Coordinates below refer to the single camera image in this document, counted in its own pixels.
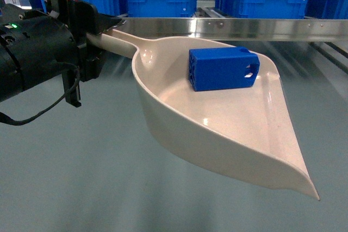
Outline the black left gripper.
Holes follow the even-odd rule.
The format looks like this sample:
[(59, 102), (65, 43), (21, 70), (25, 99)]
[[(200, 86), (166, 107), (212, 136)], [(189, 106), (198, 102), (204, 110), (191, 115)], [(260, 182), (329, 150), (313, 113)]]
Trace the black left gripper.
[(122, 19), (117, 16), (100, 14), (97, 8), (82, 0), (68, 0), (63, 10), (53, 7), (47, 1), (48, 14), (64, 22), (74, 37), (79, 50), (77, 66), (80, 81), (86, 82), (99, 77), (105, 64), (104, 51), (88, 42), (87, 34), (100, 35), (118, 25)]

